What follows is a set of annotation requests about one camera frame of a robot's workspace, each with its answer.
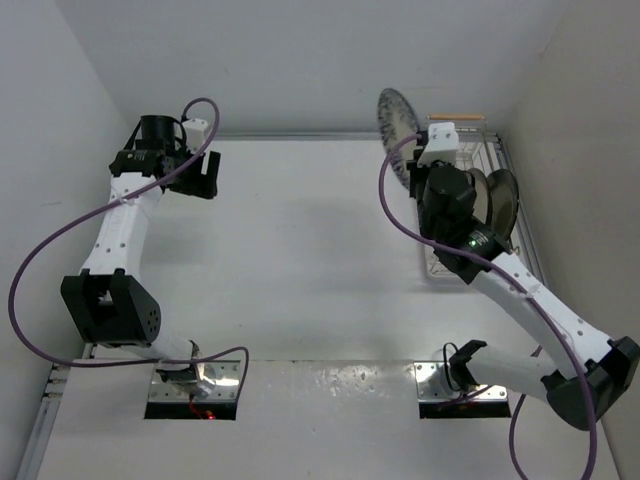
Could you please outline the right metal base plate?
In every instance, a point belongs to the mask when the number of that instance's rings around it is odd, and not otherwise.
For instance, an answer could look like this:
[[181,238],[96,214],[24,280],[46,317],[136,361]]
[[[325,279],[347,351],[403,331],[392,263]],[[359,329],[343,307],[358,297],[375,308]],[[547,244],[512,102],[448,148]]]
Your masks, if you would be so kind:
[[421,404],[500,402],[508,399],[501,386],[480,385],[467,393],[449,388],[441,361],[418,361],[413,364],[417,398]]

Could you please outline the metal base plate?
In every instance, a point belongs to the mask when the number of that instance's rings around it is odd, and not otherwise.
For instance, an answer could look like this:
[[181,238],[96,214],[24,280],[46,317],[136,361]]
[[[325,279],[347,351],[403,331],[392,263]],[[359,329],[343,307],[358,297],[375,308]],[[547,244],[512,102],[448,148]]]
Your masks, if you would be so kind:
[[508,399],[501,386],[480,385],[467,393],[449,388],[441,361],[418,361],[413,364],[417,398],[421,404],[500,402]]
[[155,403],[220,403],[236,398],[243,364],[237,360],[199,363],[182,370],[153,371],[148,399]]

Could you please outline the blue floral white plate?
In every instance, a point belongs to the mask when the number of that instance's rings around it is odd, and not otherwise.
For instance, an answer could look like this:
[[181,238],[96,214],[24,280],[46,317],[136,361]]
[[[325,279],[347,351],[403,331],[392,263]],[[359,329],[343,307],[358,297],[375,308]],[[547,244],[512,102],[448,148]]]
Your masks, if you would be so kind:
[[[406,137],[421,130],[419,118],[408,100],[396,89],[385,88],[377,102],[377,125],[383,148],[389,153]],[[407,162],[413,159],[416,141],[407,143],[390,161],[390,168],[401,185],[410,187]]]

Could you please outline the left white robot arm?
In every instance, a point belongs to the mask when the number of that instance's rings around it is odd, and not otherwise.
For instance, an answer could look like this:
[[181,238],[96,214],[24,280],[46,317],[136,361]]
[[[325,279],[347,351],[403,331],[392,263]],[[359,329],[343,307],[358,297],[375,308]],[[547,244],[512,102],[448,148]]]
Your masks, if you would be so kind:
[[85,342],[156,360],[160,378],[181,386],[202,380],[201,368],[192,363],[199,349],[163,320],[159,303],[141,283],[140,264],[153,212],[166,191],[204,200],[217,195],[221,155],[201,149],[211,131],[203,119],[140,119],[109,166],[112,207],[95,245],[80,272],[61,284]]

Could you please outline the silver rimmed cream plate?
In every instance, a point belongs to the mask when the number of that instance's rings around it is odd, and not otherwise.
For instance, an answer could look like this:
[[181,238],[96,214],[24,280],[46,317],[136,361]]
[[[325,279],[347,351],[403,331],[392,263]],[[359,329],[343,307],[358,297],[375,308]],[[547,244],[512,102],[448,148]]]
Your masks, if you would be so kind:
[[466,175],[476,192],[474,216],[484,224],[489,224],[492,218],[493,205],[487,177],[477,168],[467,170]]

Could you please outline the black checkered rim plate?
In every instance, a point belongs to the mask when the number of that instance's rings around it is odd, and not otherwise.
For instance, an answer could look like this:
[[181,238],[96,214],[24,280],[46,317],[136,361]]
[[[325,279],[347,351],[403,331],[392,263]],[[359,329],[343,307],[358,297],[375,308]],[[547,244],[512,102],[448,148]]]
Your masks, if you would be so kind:
[[498,169],[487,177],[491,199],[489,225],[504,240],[511,242],[519,211],[519,186],[514,174],[508,169]]

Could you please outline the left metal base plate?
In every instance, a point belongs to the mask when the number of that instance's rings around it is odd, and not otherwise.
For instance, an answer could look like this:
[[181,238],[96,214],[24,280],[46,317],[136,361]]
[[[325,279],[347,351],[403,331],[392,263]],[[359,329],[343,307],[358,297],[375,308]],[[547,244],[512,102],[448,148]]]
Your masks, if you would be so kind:
[[182,370],[153,371],[148,399],[155,403],[220,403],[236,398],[243,364],[237,360],[199,363]]

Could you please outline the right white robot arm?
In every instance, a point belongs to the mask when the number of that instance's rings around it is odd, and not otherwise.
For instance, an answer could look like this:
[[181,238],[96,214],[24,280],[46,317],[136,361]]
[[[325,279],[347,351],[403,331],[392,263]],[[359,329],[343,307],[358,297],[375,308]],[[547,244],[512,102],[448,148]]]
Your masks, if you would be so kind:
[[545,359],[514,356],[470,340],[449,360],[455,387],[498,384],[546,402],[570,426],[586,431],[626,392],[639,364],[639,346],[612,339],[567,307],[535,276],[508,242],[474,215],[470,174],[436,161],[408,164],[419,229],[439,243],[439,262],[498,304],[545,351]]

